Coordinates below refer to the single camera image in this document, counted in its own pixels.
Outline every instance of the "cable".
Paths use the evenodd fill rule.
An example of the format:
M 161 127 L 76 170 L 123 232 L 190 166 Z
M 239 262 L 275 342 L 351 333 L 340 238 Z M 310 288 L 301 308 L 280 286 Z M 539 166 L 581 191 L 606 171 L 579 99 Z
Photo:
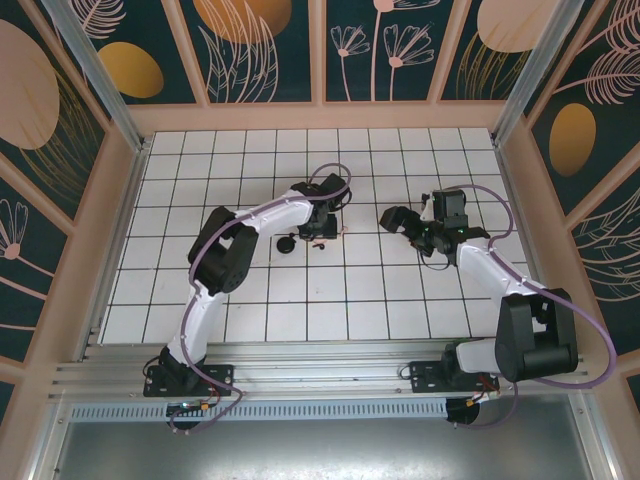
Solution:
M 595 318 L 593 318 L 589 313 L 584 311 L 579 306 L 577 306 L 577 305 L 565 300 L 564 298 L 560 298 L 559 296 L 554 295 L 551 292 L 548 292 L 548 291 L 546 291 L 546 290 L 544 290 L 542 288 L 539 288 L 536 285 L 534 285 L 534 284 L 530 283 L 529 281 L 527 281 L 526 277 L 520 276 L 518 274 L 518 272 L 516 272 L 511 267 L 509 267 L 509 265 L 507 265 L 507 263 L 504 260 L 502 260 L 502 258 L 500 258 L 500 256 L 496 253 L 496 250 L 493 247 L 493 244 L 495 243 L 496 240 L 507 238 L 509 235 L 511 235 L 511 233 L 513 232 L 513 226 L 514 226 L 514 223 L 515 223 L 514 217 L 513 217 L 513 212 L 509 208 L 509 205 L 507 204 L 506 200 L 504 198 L 502 198 L 500 195 L 498 195 L 496 192 L 494 192 L 493 190 L 491 190 L 491 189 L 489 189 L 487 187 L 484 187 L 482 185 L 466 184 L 466 185 L 457 185 L 455 187 L 450 187 L 450 188 L 451 189 L 473 188 L 473 189 L 476 189 L 476 190 L 482 190 L 483 192 L 486 192 L 486 193 L 492 195 L 494 198 L 496 198 L 502 204 L 504 209 L 507 211 L 507 215 L 509 216 L 509 228 L 507 229 L 507 231 L 505 233 L 502 233 L 500 235 L 496 235 L 495 237 L 491 237 L 491 239 L 489 240 L 489 254 L 491 255 L 491 258 L 493 258 L 496 261 L 496 263 L 498 265 L 500 265 L 500 267 L 502 267 L 503 270 L 505 270 L 514 279 L 516 279 L 519 282 L 521 282 L 525 287 L 529 288 L 530 290 L 536 292 L 539 295 L 542 295 L 543 297 L 548 298 L 549 300 L 553 300 L 554 302 L 557 302 L 560 305 L 562 305 L 562 306 L 564 306 L 566 308 L 569 308 L 573 312 L 575 312 L 578 315 L 580 315 L 581 317 L 583 317 L 587 322 L 589 322 L 591 324 L 592 327 L 594 327 L 598 331 L 598 333 L 600 334 L 600 336 L 604 340 L 604 343 L 607 346 L 607 350 L 609 352 L 609 363 L 607 365 L 607 368 L 605 369 L 605 371 L 599 377 L 597 377 L 597 378 L 595 378 L 595 379 L 593 379 L 591 381 L 584 382 L 584 383 L 564 383 L 564 382 L 556 382 L 555 380 L 548 380 L 546 378 L 538 378 L 538 379 L 536 379 L 536 381 L 540 382 L 540 383 L 544 383 L 545 385 L 550 385 L 550 386 L 553 386 L 553 387 L 560 387 L 560 388 L 567 388 L 567 389 L 572 389 L 572 390 L 579 390 L 579 389 L 583 389 L 583 388 L 593 388 L 593 387 L 595 387 L 597 385 L 600 385 L 604 381 L 606 381 L 613 374 L 613 371 L 616 368 L 617 353 L 616 353 L 616 349 L 615 349 L 615 347 L 613 345 L 613 342 L 611 341 L 611 337 L 606 332 L 606 330 L 602 327 L 602 325 L 600 325 L 600 323 Z
M 298 201 L 298 200 L 306 200 L 308 202 L 313 202 L 313 201 L 324 201 L 324 200 L 330 200 L 332 198 L 335 198 L 339 195 L 341 195 L 342 193 L 344 193 L 345 191 L 349 190 L 349 185 L 351 184 L 351 170 L 349 170 L 348 167 L 346 167 L 345 165 L 342 165 L 340 163 L 327 163 L 325 165 L 320 166 L 318 169 L 316 169 L 315 172 L 313 172 L 313 174 L 311 175 L 311 177 L 309 178 L 308 182 L 311 183 L 313 181 L 313 179 L 318 175 L 319 172 L 321 172 L 322 170 L 328 168 L 328 167 L 338 167 L 340 169 L 343 169 L 346 174 L 347 174 L 347 180 L 345 182 L 345 185 L 340 188 L 339 190 L 327 194 L 327 195 L 319 195 L 319 196 L 305 196 L 305 195 L 295 195 L 292 197 L 285 197 L 285 198 L 279 198 L 276 199 L 273 202 L 267 203 L 265 205 L 262 205 L 258 208 L 256 208 L 254 211 L 252 211 L 251 213 L 247 213 L 245 215 L 242 215 L 240 217 L 234 218 L 233 220 L 231 220 L 228 223 L 225 223 L 222 227 L 220 227 L 212 236 L 211 238 L 209 238 L 209 240 L 206 241 L 206 243 L 202 246 L 202 248 L 200 249 L 200 251 L 198 252 L 198 254 L 196 255 L 196 258 L 194 259 L 193 263 L 191 264 L 191 268 L 189 268 L 189 283 L 191 284 L 191 286 L 193 288 L 195 288 L 196 290 L 196 294 L 193 295 L 193 297 L 191 298 L 191 301 L 189 302 L 189 304 L 187 305 L 187 308 L 184 312 L 184 316 L 182 317 L 182 322 L 180 324 L 180 348 L 182 350 L 182 355 L 184 356 L 185 360 L 187 361 L 187 365 L 189 366 L 189 368 L 191 368 L 191 370 L 193 370 L 200 378 L 202 378 L 203 380 L 212 383 L 213 385 L 219 387 L 219 388 L 223 388 L 225 390 L 230 390 L 232 392 L 235 392 L 238 394 L 238 398 L 236 398 L 231 405 L 227 406 L 226 408 L 222 409 L 222 411 L 220 411 L 220 413 L 218 413 L 215 417 L 213 417 L 211 420 L 208 420 L 207 422 L 200 422 L 198 425 L 196 425 L 195 427 L 189 429 L 189 430 L 180 430 L 178 429 L 174 423 L 173 423 L 173 419 L 175 418 L 173 415 L 171 416 L 171 418 L 169 419 L 169 425 L 171 426 L 171 429 L 173 430 L 173 433 L 176 434 L 181 434 L 181 435 L 190 435 L 191 433 L 198 433 L 201 432 L 202 430 L 205 430 L 211 426 L 213 426 L 221 417 L 223 417 L 224 415 L 226 415 L 232 408 L 234 408 L 238 403 L 240 403 L 242 401 L 242 399 L 244 398 L 245 393 L 240 390 L 237 387 L 234 387 L 232 385 L 227 385 L 226 383 L 220 382 L 218 380 L 216 380 L 215 378 L 211 378 L 209 375 L 207 375 L 206 373 L 204 373 L 202 370 L 200 370 L 198 368 L 198 366 L 191 360 L 191 357 L 189 357 L 189 352 L 187 352 L 187 345 L 185 343 L 185 332 L 186 332 L 186 328 L 187 328 L 187 320 L 189 318 L 189 314 L 191 313 L 191 310 L 193 310 L 193 307 L 196 304 L 196 300 L 198 298 L 198 296 L 200 295 L 200 285 L 198 285 L 198 283 L 196 282 L 195 279 L 195 275 L 196 275 L 196 270 L 198 269 L 198 267 L 200 266 L 200 262 L 202 262 L 202 259 L 204 258 L 205 254 L 207 253 L 207 251 L 209 250 L 209 248 L 211 247 L 211 245 L 213 245 L 216 240 L 218 240 L 218 238 L 227 230 L 229 230 L 230 228 L 233 228 L 235 225 L 238 225 L 239 223 L 244 222 L 245 220 L 248 220 L 250 218 L 255 217 L 256 215 L 260 215 L 261 213 L 277 207 L 279 205 L 282 204 L 286 204 L 289 202 L 293 202 L 293 201 Z
M 509 419 L 513 416 L 516 409 L 518 408 L 518 399 L 519 399 L 518 384 L 514 383 L 513 384 L 513 402 L 511 402 L 511 408 L 509 409 L 509 412 L 507 412 L 507 414 L 504 417 L 502 417 L 500 420 L 496 420 L 495 422 L 491 422 L 491 423 L 485 423 L 483 425 L 466 425 L 464 423 L 454 423 L 453 426 L 454 428 L 460 427 L 460 428 L 465 428 L 467 430 L 488 430 L 490 428 L 499 427 L 500 425 L 507 423 Z

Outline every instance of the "purple cable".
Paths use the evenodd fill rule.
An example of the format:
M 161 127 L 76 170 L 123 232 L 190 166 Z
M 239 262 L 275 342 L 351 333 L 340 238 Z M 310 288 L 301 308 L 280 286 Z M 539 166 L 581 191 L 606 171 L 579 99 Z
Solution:
M 495 237 L 491 237 L 491 239 L 489 240 L 489 254 L 491 255 L 491 258 L 493 258 L 496 261 L 496 263 L 498 263 L 498 265 L 500 265 L 514 279 L 522 282 L 522 284 L 525 287 L 529 288 L 530 290 L 533 290 L 534 292 L 542 295 L 543 297 L 547 297 L 548 299 L 553 300 L 554 302 L 557 302 L 560 305 L 569 308 L 570 310 L 573 310 L 575 313 L 583 317 L 598 331 L 598 333 L 604 340 L 604 343 L 607 345 L 607 350 L 609 352 L 609 364 L 607 365 L 606 370 L 598 378 L 595 378 L 591 381 L 584 382 L 584 383 L 563 383 L 563 382 L 556 382 L 555 380 L 547 380 L 545 378 L 538 378 L 536 379 L 536 381 L 540 383 L 544 383 L 545 385 L 553 386 L 553 387 L 561 387 L 561 388 L 567 388 L 567 389 L 573 389 L 573 390 L 580 390 L 583 388 L 593 388 L 597 385 L 600 385 L 604 381 L 606 381 L 616 368 L 617 354 L 616 354 L 615 347 L 613 346 L 613 342 L 611 341 L 611 337 L 606 332 L 606 330 L 602 327 L 602 325 L 600 325 L 600 323 L 598 323 L 598 321 L 595 318 L 593 318 L 591 315 L 589 315 L 587 312 L 585 312 L 582 308 L 578 307 L 577 305 L 571 302 L 568 302 L 564 298 L 560 298 L 551 292 L 543 290 L 533 285 L 532 283 L 529 283 L 524 277 L 521 277 L 516 271 L 511 269 L 511 267 L 509 267 L 509 265 L 507 265 L 502 260 L 502 258 L 500 258 L 500 256 L 495 252 L 495 249 L 493 248 L 493 244 L 495 243 L 495 241 L 503 238 L 507 238 L 509 235 L 511 235 L 511 233 L 513 232 L 513 225 L 515 223 L 513 218 L 513 212 L 509 208 L 509 205 L 507 204 L 506 200 L 503 199 L 500 195 L 498 195 L 493 190 L 487 187 L 483 187 L 482 185 L 457 185 L 455 187 L 450 187 L 450 188 L 473 188 L 475 190 L 482 190 L 483 192 L 486 192 L 492 195 L 493 197 L 495 197 L 502 204 L 504 209 L 507 211 L 507 215 L 509 216 L 509 228 L 505 233 L 496 235 Z
M 186 343 L 184 341 L 185 332 L 186 332 L 186 328 L 187 328 L 187 319 L 189 318 L 189 314 L 191 313 L 191 310 L 193 310 L 193 307 L 195 306 L 196 297 L 197 297 L 198 294 L 200 294 L 200 290 L 201 290 L 200 286 L 196 283 L 195 275 L 196 275 L 196 270 L 200 266 L 200 262 L 202 262 L 202 258 L 206 254 L 207 250 L 209 250 L 211 245 L 213 245 L 215 243 L 215 241 L 226 230 L 232 228 L 234 225 L 237 225 L 239 223 L 244 222 L 245 220 L 253 218 L 256 215 L 259 215 L 259 214 L 261 214 L 261 213 L 263 213 L 263 212 L 265 212 L 265 211 L 267 211 L 267 210 L 269 210 L 269 209 L 271 209 L 273 207 L 277 207 L 278 205 L 282 205 L 282 204 L 285 204 L 285 203 L 289 203 L 289 202 L 292 202 L 292 201 L 298 201 L 298 200 L 307 200 L 307 201 L 313 201 L 313 202 L 330 200 L 330 199 L 335 198 L 335 197 L 339 196 L 340 194 L 346 192 L 349 189 L 349 185 L 351 184 L 351 170 L 349 170 L 349 168 L 347 168 L 345 165 L 342 165 L 340 163 L 335 163 L 335 162 L 327 163 L 325 165 L 322 165 L 322 166 L 318 167 L 318 169 L 316 169 L 316 171 L 313 172 L 313 174 L 311 175 L 311 178 L 309 179 L 309 182 L 313 181 L 313 179 L 318 175 L 319 172 L 321 172 L 322 170 L 324 170 L 324 169 L 326 169 L 328 167 L 338 167 L 338 168 L 343 169 L 346 172 L 347 180 L 346 180 L 346 183 L 345 183 L 344 187 L 342 187 L 341 189 L 339 189 L 339 190 L 337 190 L 337 191 L 335 191 L 333 193 L 330 193 L 328 195 L 319 195 L 319 196 L 316 196 L 316 197 L 307 197 L 305 195 L 298 195 L 298 196 L 294 196 L 294 197 L 279 198 L 275 202 L 263 205 L 263 206 L 257 208 L 256 210 L 254 210 L 251 213 L 248 213 L 246 215 L 242 215 L 241 217 L 235 218 L 231 222 L 224 224 L 222 227 L 220 227 L 211 236 L 211 238 L 209 240 L 207 240 L 207 242 L 202 246 L 202 248 L 198 252 L 198 255 L 196 255 L 196 258 L 194 259 L 193 263 L 191 264 L 191 268 L 189 268 L 189 283 L 191 284 L 191 286 L 193 288 L 196 289 L 196 295 L 194 295 L 191 298 L 191 301 L 189 302 L 189 305 L 187 305 L 187 309 L 184 312 L 184 316 L 182 317 L 182 322 L 180 324 L 180 348 L 182 349 L 182 354 L 184 355 L 184 358 L 187 361 L 187 365 L 200 378 L 202 378 L 206 382 L 212 383 L 213 385 L 215 385 L 217 387 L 220 387 L 220 388 L 223 388 L 225 390 L 230 390 L 232 392 L 237 393 L 238 394 L 238 398 L 236 398 L 231 405 L 229 405 L 228 407 L 223 409 L 220 413 L 218 413 L 211 420 L 208 420 L 207 422 L 200 422 L 198 425 L 196 425 L 195 427 L 193 427 L 193 428 L 191 428 L 189 430 L 180 430 L 174 425 L 174 420 L 180 413 L 180 411 L 176 411 L 173 415 L 171 415 L 171 418 L 169 418 L 169 425 L 171 426 L 171 429 L 173 430 L 173 433 L 181 434 L 181 435 L 189 435 L 190 433 L 198 433 L 198 432 L 200 432 L 202 430 L 205 430 L 206 428 L 211 427 L 221 417 L 226 415 L 229 412 L 229 410 L 231 410 L 238 403 L 240 403 L 242 401 L 242 399 L 244 398 L 244 395 L 245 395 L 245 393 L 242 390 L 240 390 L 239 388 L 231 386 L 231 385 L 227 385 L 226 383 L 220 382 L 220 381 L 216 380 L 215 378 L 211 378 L 209 375 L 204 373 L 202 370 L 200 370 L 196 366 L 195 363 L 193 363 L 193 361 L 191 360 L 191 357 L 189 357 L 189 352 L 187 352 L 187 345 L 186 345 Z
M 518 384 L 514 383 L 513 384 L 513 402 L 511 402 L 511 408 L 509 409 L 509 413 L 507 413 L 504 417 L 502 417 L 500 420 L 496 420 L 495 422 L 491 422 L 491 423 L 486 423 L 483 425 L 466 425 L 464 423 L 454 423 L 453 426 L 455 428 L 466 428 L 467 430 L 487 430 L 489 428 L 495 428 L 495 427 L 499 427 L 500 425 L 503 425 L 505 423 L 507 423 L 507 421 L 513 416 L 513 414 L 516 411 L 516 408 L 518 407 Z

